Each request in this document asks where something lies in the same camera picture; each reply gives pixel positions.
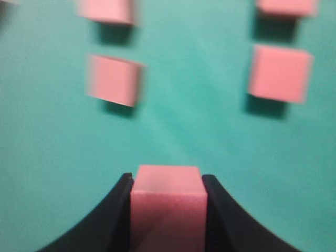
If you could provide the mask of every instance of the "pink block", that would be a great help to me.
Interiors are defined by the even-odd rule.
[[[141,65],[118,58],[90,57],[89,95],[134,107],[139,89]]]
[[[136,252],[203,252],[207,193],[193,166],[142,165],[131,191]]]
[[[79,14],[102,23],[132,25],[133,0],[78,0]]]
[[[318,0],[257,0],[258,8],[268,15],[314,16]]]
[[[303,50],[256,46],[249,93],[287,102],[304,102],[313,57]]]

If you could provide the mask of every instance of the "cube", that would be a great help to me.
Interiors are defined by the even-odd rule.
[[[131,251],[203,252],[206,211],[197,167],[140,166],[131,191]]]
[[[90,68],[89,95],[128,107],[135,106],[140,64],[113,57],[91,56]]]
[[[267,15],[314,16],[318,0],[257,0],[259,10]]]
[[[285,102],[304,102],[313,57],[303,50],[258,45],[249,93]]]
[[[78,0],[79,14],[101,23],[132,25],[133,0]]]

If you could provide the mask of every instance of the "green table surface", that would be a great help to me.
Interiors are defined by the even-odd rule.
[[[71,0],[21,0],[0,18],[0,251],[35,251],[140,164],[196,165],[272,232],[336,249],[336,1],[292,36],[254,0],[138,0],[124,31]],[[246,95],[255,43],[314,55],[308,100]],[[134,111],[86,95],[88,55],[146,65]]]

